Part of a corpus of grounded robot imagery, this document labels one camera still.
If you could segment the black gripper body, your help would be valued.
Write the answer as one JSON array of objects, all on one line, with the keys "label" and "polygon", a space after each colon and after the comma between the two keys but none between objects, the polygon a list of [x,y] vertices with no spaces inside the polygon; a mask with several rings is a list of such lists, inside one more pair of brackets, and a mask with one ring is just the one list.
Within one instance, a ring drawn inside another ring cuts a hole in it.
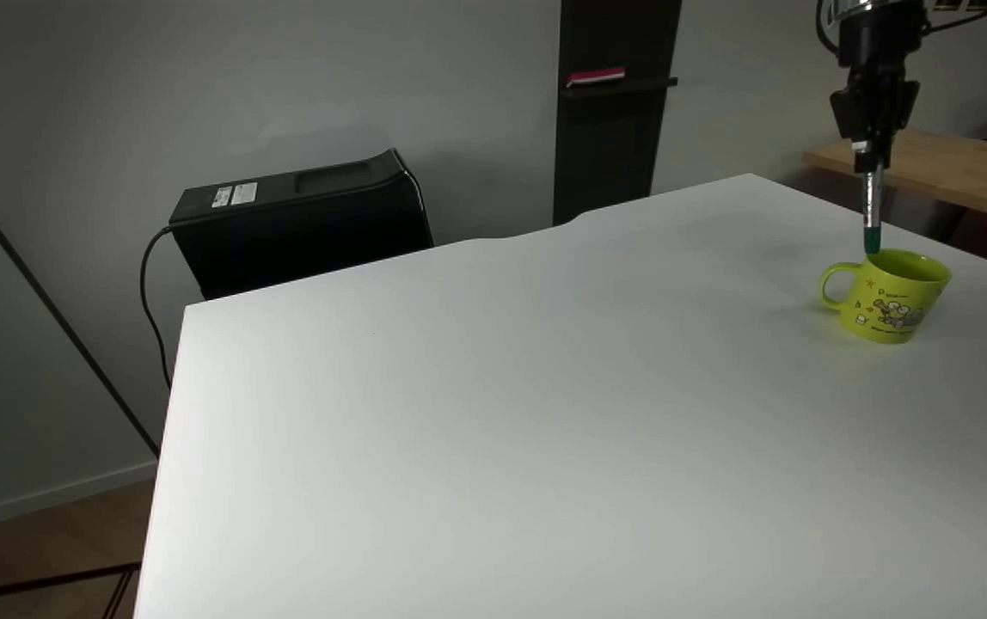
[{"label": "black gripper body", "polygon": [[914,106],[908,55],[923,47],[923,0],[831,0],[835,61],[847,87],[830,97],[850,141],[892,141]]}]

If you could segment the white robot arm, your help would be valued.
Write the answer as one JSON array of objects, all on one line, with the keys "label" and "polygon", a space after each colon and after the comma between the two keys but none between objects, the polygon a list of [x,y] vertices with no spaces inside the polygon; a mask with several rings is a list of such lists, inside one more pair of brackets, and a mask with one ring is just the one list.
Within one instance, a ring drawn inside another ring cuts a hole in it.
[{"label": "white robot arm", "polygon": [[830,106],[856,172],[892,167],[917,101],[908,59],[925,37],[976,20],[987,20],[987,0],[815,0],[815,37],[847,73]]}]

